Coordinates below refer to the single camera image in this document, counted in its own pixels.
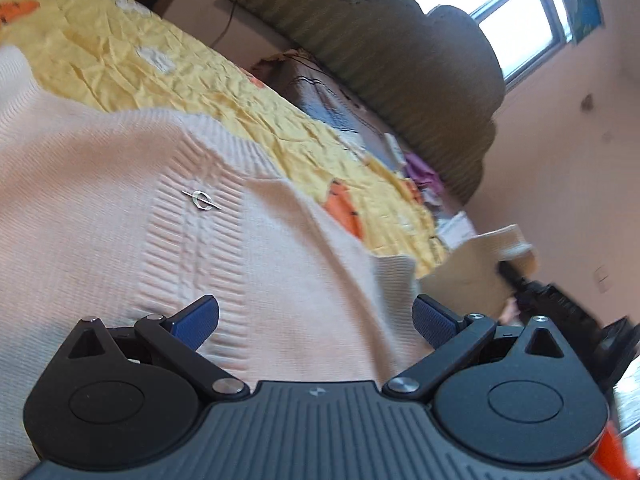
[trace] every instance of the metal pivot screw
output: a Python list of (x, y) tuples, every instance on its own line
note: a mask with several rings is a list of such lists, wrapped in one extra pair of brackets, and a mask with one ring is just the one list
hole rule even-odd
[(235, 395), (239, 394), (243, 389), (244, 383), (241, 380), (233, 377), (218, 379), (213, 383), (213, 391), (217, 394)]
[(420, 383), (411, 377), (394, 377), (387, 385), (396, 394), (412, 394), (420, 388)]

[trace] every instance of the purple cloth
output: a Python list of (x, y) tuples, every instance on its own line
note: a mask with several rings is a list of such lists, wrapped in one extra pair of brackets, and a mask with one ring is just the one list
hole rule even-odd
[(444, 184), (438, 174), (415, 153), (405, 153), (404, 158), (406, 159), (406, 166), (404, 167), (406, 176), (414, 181), (416, 187), (420, 190), (428, 187), (436, 195), (440, 196), (444, 191)]

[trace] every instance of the pink wall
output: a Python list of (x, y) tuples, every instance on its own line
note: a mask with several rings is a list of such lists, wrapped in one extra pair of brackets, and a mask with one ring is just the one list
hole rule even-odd
[[(165, 17), (206, 44), (225, 27), (231, 5), (226, 0), (174, 0)], [(216, 49), (231, 61), (250, 67), (261, 57), (282, 52), (289, 43), (247, 12), (236, 19)]]
[(622, 66), (625, 73), (640, 82), (640, 0), (612, 0), (620, 22)]
[[(468, 212), (480, 230), (515, 222), (555, 281), (604, 321), (640, 321), (640, 86), (621, 75), (617, 0), (606, 27), (567, 46), (507, 95)], [(593, 93), (595, 110), (580, 111)], [(609, 270), (601, 294), (593, 273)]]

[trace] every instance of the orange object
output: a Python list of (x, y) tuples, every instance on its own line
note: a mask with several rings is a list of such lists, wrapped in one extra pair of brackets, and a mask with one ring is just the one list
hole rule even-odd
[(244, 73), (245, 76), (249, 78), (249, 81), (251, 81), (259, 89), (266, 87), (266, 85), (262, 81), (260, 81), (255, 75), (253, 75), (251, 72), (247, 72), (247, 70), (245, 70), (241, 66), (239, 66), (238, 68), (242, 71), (242, 73)]
[(415, 182), (413, 180), (411, 180), (410, 178), (404, 179), (403, 182), (404, 182), (405, 186), (408, 187), (409, 192), (411, 193), (411, 196), (414, 197), (414, 200), (418, 204), (424, 205), (424, 199), (422, 198), (422, 193), (420, 193), (420, 190), (415, 185)]
[(336, 178), (329, 187), (329, 196), (323, 205), (334, 219), (359, 240), (364, 238), (362, 220), (351, 202), (349, 188)]
[(605, 428), (593, 462), (616, 480), (638, 480), (638, 473), (626, 461), (625, 448), (612, 422)]
[(8, 25), (18, 18), (31, 14), (40, 8), (40, 3), (36, 0), (11, 0), (0, 2), (0, 22)]

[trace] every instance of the black round knob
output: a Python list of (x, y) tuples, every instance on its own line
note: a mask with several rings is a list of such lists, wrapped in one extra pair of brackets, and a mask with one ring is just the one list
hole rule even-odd
[(92, 424), (114, 424), (131, 418), (145, 402), (133, 384), (102, 381), (83, 386), (69, 400), (73, 414)]
[(562, 397), (535, 381), (507, 381), (489, 392), (489, 406), (507, 420), (532, 424), (554, 418), (562, 410)]
[(501, 463), (568, 463), (593, 449), (607, 403), (577, 361), (508, 356), (451, 376), (433, 413), (453, 440)]

